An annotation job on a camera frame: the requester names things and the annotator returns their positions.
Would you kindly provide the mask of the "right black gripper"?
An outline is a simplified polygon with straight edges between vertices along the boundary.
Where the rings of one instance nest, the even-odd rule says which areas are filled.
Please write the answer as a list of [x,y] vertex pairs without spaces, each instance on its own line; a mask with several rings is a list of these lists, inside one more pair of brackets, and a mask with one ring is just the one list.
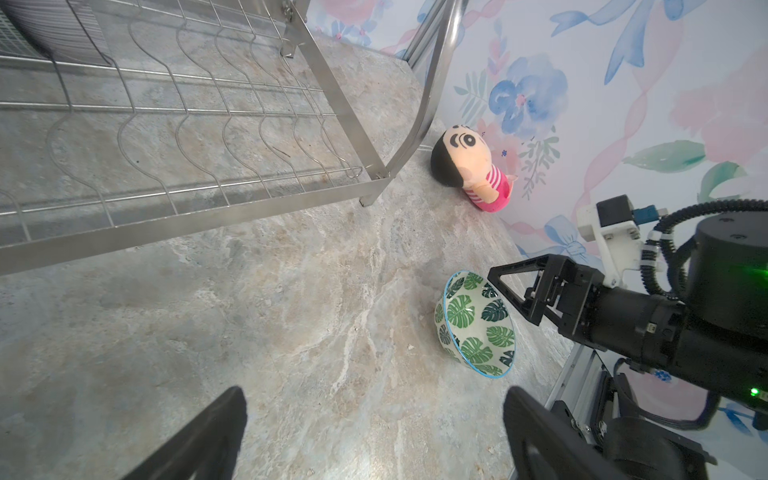
[[[663,296],[603,284],[591,267],[547,254],[492,267],[487,279],[529,323],[648,368],[667,368],[683,308]],[[523,388],[513,386],[503,422],[519,479],[622,479],[624,475]]]

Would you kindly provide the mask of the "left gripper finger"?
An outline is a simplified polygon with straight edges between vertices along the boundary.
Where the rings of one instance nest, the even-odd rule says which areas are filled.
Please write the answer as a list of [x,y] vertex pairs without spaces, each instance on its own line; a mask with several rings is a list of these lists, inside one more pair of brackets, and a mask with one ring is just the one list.
[[243,390],[225,390],[128,479],[231,479],[247,425]]

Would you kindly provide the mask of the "green leaf pattern bowl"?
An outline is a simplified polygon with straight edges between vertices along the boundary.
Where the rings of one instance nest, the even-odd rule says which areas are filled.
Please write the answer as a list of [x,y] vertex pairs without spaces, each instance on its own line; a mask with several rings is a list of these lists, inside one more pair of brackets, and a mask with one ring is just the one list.
[[516,350],[513,320],[486,278],[471,271],[452,275],[433,319],[441,347],[455,361],[490,379],[511,370]]

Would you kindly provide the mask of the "stainless steel dish rack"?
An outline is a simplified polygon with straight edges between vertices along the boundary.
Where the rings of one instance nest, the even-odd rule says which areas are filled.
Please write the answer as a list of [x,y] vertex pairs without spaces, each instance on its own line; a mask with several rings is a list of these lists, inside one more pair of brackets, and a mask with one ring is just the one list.
[[303,1],[89,1],[107,65],[1,53],[5,275],[346,200],[373,204],[434,119],[462,1],[439,1],[418,112],[382,157]]

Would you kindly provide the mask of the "pink purple glass bowl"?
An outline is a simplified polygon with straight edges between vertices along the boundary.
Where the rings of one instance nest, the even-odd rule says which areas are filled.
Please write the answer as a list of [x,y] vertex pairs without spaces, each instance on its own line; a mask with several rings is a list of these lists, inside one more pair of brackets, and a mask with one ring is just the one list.
[[94,65],[111,59],[89,1],[1,0],[1,53]]

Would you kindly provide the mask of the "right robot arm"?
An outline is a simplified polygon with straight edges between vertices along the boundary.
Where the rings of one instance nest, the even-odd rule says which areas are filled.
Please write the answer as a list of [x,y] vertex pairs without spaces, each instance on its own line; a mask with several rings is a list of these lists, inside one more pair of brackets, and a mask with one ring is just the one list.
[[579,212],[602,269],[546,253],[493,267],[490,283],[528,322],[552,322],[632,370],[664,371],[704,389],[692,419],[642,408],[626,376],[604,375],[590,419],[510,389],[504,424],[521,479],[704,479],[713,457],[685,437],[709,426],[722,399],[767,429],[767,205],[723,200],[665,214],[625,197]]

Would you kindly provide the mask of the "plush doll pink shirt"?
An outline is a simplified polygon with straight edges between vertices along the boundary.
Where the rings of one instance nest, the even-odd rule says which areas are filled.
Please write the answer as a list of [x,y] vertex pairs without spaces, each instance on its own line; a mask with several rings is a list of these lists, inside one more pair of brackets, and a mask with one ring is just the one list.
[[445,130],[431,150],[429,166],[438,183],[463,190],[486,213],[499,212],[509,204],[517,180],[494,165],[481,134],[465,125]]

